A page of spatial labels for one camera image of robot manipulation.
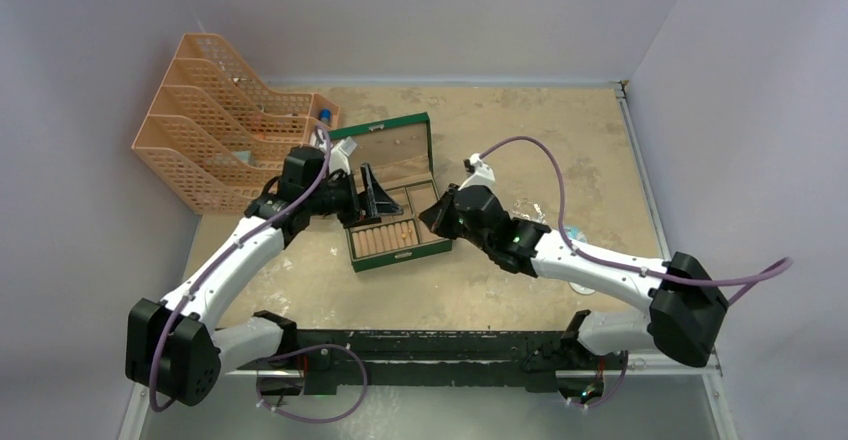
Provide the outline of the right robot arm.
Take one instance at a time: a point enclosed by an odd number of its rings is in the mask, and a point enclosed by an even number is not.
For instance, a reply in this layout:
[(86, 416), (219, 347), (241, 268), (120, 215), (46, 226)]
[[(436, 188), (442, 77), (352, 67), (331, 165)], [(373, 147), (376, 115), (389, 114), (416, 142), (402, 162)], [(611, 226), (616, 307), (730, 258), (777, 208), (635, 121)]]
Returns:
[(575, 316), (561, 341), (563, 357), (573, 366), (652, 349), (700, 368), (712, 355), (728, 310), (724, 295), (714, 286), (679, 285), (648, 274), (655, 268), (696, 267), (691, 256), (678, 253), (666, 262), (568, 244), (546, 224), (511, 216), (485, 186), (451, 186), (418, 217), (432, 234), (470, 242), (507, 272), (575, 283), (630, 305), (624, 312)]

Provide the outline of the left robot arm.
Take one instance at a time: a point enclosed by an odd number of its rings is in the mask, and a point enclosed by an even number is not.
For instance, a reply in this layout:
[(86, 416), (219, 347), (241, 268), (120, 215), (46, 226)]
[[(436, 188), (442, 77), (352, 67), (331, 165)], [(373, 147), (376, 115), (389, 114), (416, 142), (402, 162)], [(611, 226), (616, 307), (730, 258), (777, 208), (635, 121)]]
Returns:
[(130, 310), (126, 377), (150, 390), (161, 412), (175, 402), (194, 406), (218, 377), (263, 359), (272, 368), (298, 355), (297, 326), (261, 311), (220, 329), (231, 303), (315, 216), (336, 216), (345, 227), (373, 224), (403, 213), (379, 185), (369, 164), (354, 176), (341, 145), (295, 147), (280, 175), (253, 199), (233, 233), (189, 279), (158, 301), (142, 298)]

